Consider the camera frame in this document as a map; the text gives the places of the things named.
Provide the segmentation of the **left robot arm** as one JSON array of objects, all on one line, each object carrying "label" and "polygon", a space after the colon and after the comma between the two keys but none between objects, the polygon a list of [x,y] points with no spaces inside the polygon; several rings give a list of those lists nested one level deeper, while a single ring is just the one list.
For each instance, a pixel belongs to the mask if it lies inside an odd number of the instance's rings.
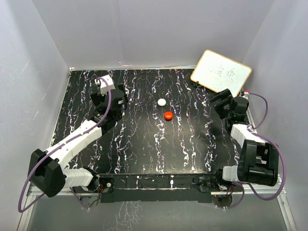
[{"label": "left robot arm", "polygon": [[68,169],[67,164],[89,144],[96,141],[121,120],[128,99],[123,84],[110,93],[94,93],[95,105],[89,119],[69,136],[45,151],[36,149],[30,158],[30,182],[48,197],[54,197],[62,189],[82,187],[94,192],[99,188],[98,173],[89,167]]}]

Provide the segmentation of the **red ball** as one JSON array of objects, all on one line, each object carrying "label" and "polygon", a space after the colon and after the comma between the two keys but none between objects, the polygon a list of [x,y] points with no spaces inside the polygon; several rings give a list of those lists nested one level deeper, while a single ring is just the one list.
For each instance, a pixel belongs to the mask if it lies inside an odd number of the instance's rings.
[{"label": "red ball", "polygon": [[170,111],[165,112],[165,113],[164,113],[164,118],[165,118],[165,120],[167,120],[167,121],[171,120],[171,119],[173,118],[173,113],[170,112]]}]

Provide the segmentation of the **white earbud charging case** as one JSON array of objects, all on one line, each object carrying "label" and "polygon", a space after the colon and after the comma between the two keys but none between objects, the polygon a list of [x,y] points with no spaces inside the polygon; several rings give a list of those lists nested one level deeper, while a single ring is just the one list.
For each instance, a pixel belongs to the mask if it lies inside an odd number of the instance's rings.
[{"label": "white earbud charging case", "polygon": [[165,99],[159,99],[158,101],[157,101],[157,104],[160,106],[160,107],[164,107],[165,105],[166,105],[166,100]]}]

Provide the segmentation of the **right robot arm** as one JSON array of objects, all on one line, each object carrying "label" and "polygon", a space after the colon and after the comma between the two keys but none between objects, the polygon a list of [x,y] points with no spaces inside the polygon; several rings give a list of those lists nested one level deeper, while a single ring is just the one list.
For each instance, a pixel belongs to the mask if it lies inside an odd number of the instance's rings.
[{"label": "right robot arm", "polygon": [[233,97],[229,89],[209,97],[225,129],[241,147],[237,165],[223,166],[216,171],[215,187],[225,191],[232,182],[274,186],[278,179],[279,154],[277,149],[249,131],[246,112],[248,97]]}]

